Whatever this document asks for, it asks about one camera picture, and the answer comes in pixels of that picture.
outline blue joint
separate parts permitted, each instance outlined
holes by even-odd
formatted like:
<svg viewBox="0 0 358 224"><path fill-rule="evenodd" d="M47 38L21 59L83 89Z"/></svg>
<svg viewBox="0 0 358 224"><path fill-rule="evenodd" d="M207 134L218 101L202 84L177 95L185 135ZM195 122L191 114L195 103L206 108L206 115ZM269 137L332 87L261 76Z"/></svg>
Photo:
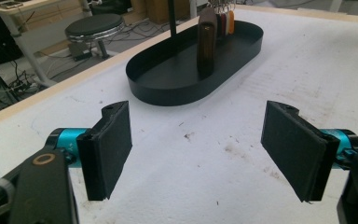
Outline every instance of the blue joint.
<svg viewBox="0 0 358 224"><path fill-rule="evenodd" d="M87 129L68 128L64 129L58 137L56 148L59 148L64 153L65 158L69 161L69 167L81 167L81 160L79 157L79 150L77 147L77 137L85 133Z"/></svg>
<svg viewBox="0 0 358 224"><path fill-rule="evenodd" d="M322 133L335 136L339 140L338 150L336 154L336 159L338 161L350 160L357 152L353 149L351 145L350 138L339 129L321 129ZM343 168L338 165L336 162L333 164L333 168Z"/></svg>

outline stool leg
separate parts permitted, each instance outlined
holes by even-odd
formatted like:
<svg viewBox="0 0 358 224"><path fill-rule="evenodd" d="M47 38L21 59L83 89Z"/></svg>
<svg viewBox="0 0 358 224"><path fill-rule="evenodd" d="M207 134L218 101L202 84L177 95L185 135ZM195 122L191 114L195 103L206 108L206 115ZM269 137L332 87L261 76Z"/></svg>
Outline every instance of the stool leg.
<svg viewBox="0 0 358 224"><path fill-rule="evenodd" d="M105 48L102 40L98 40L98 46L100 47L102 58L103 59L109 58L109 54L107 54L106 48Z"/></svg>

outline oval tray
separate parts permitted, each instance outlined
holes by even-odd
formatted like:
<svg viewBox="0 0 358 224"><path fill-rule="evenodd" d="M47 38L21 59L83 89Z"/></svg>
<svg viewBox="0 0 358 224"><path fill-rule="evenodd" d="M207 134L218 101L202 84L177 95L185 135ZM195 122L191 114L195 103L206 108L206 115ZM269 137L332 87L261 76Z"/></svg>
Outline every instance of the oval tray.
<svg viewBox="0 0 358 224"><path fill-rule="evenodd" d="M235 21L235 33L216 40L213 73L197 70L198 26L141 51L127 63L132 93L151 105L185 105L195 102L251 61L261 50L263 30Z"/></svg>

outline white table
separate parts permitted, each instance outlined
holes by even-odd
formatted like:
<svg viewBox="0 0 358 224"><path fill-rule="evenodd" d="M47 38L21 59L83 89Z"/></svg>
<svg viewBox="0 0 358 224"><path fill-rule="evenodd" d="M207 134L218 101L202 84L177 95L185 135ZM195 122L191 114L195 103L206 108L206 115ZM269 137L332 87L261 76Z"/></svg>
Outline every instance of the white table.
<svg viewBox="0 0 358 224"><path fill-rule="evenodd" d="M262 50L193 104L131 94L126 62L164 33L1 111L0 176L54 129L91 127L103 106L129 100L133 148L111 199L88 202L81 170L70 172L82 223L337 223L348 173L333 170L323 200L301 203L260 138L267 100L358 134L358 17L245 6L235 15L263 28Z"/></svg>
<svg viewBox="0 0 358 224"><path fill-rule="evenodd" d="M46 72L40 66L39 61L34 56L34 53L65 40L65 28L73 21L77 21L85 16L89 16L90 12L88 11L88 9L90 8L87 5L86 1L80 1L83 8L85 9L84 13L70 16L61 21L42 26L40 28L28 32L22 32L18 29L18 26L16 25L14 19L14 15L21 14L27 11L38 10L39 8L58 4L61 1L63 0L32 0L24 2L23 6L21 7L15 7L11 9L0 8L0 17L4 21L5 25L7 26L7 29L10 31L11 35L13 36L14 40L16 41L16 44L19 46L20 50L24 54L25 58L33 67L37 75L36 81L39 84L47 87L56 84L56 82L50 80L47 77Z"/></svg>

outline black pole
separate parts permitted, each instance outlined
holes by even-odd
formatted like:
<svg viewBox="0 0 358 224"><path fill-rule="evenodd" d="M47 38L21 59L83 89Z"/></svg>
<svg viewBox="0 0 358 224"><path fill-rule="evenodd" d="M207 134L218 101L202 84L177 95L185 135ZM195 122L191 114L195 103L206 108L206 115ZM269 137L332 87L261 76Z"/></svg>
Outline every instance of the black pole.
<svg viewBox="0 0 358 224"><path fill-rule="evenodd" d="M176 36L175 6L173 1L174 0L168 0L168 13L170 15L171 37Z"/></svg>

